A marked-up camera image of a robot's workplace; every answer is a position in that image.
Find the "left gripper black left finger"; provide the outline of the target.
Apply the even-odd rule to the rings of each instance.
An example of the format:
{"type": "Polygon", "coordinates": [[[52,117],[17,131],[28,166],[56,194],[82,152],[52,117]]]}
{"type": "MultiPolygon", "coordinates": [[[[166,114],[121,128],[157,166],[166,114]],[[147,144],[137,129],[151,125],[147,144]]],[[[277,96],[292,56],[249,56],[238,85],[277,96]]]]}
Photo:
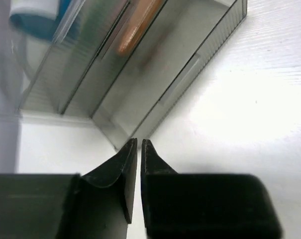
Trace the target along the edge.
{"type": "Polygon", "coordinates": [[[0,174],[0,239],[124,239],[137,139],[85,175],[0,174]]]}

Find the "blue white small jar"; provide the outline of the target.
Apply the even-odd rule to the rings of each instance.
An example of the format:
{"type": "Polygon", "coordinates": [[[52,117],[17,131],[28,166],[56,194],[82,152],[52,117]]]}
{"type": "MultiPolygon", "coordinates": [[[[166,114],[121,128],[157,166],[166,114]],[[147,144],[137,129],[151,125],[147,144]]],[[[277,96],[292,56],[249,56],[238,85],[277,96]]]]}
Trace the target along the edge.
{"type": "Polygon", "coordinates": [[[52,41],[70,3],[70,0],[12,0],[10,25],[37,39],[52,41]]]}

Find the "orange highlighter pen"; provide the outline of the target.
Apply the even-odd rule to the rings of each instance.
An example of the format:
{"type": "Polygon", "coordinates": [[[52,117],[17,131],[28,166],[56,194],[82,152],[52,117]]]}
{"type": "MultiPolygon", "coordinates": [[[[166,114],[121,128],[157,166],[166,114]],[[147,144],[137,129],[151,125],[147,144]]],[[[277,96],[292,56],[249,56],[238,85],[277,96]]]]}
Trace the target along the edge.
{"type": "Polygon", "coordinates": [[[127,55],[134,49],[147,27],[163,5],[163,0],[139,0],[127,24],[120,44],[117,48],[119,55],[127,55]]]}

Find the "clear acrylic drawer organizer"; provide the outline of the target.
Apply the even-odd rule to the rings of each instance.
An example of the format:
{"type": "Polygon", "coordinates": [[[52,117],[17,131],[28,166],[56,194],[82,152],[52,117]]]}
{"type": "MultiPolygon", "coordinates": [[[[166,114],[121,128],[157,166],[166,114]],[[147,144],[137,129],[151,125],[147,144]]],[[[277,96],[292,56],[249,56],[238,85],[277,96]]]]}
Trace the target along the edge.
{"type": "Polygon", "coordinates": [[[52,41],[19,30],[18,110],[93,122],[116,149],[148,138],[247,14],[245,0],[164,0],[127,55],[138,0],[71,0],[52,41]]]}

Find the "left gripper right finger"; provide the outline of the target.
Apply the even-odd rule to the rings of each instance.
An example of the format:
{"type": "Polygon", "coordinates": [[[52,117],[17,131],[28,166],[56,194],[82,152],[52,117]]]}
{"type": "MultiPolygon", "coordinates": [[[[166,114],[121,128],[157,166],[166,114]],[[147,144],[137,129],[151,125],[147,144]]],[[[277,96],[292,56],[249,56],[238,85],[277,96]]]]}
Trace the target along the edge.
{"type": "Polygon", "coordinates": [[[141,146],[141,199],[150,239],[280,239],[263,182],[251,174],[178,173],[152,142],[141,146]]]}

